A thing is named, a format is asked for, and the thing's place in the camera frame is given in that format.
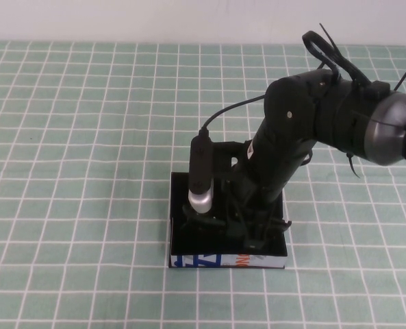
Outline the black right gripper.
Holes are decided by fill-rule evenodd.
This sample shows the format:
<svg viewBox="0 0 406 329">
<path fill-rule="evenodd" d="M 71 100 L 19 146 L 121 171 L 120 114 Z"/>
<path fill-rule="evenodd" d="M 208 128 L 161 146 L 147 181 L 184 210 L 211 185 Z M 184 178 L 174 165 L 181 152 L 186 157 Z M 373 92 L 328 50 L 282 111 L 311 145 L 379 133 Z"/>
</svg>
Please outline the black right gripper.
<svg viewBox="0 0 406 329">
<path fill-rule="evenodd" d="M 248 200 L 234 193 L 234 183 L 221 182 L 221 191 L 226 199 L 225 236 L 228 239 L 244 239 L 247 249 L 262 249 L 267 237 L 275 237 L 286 230 L 283 219 L 283 193 L 269 204 L 254 193 Z"/>
</svg>

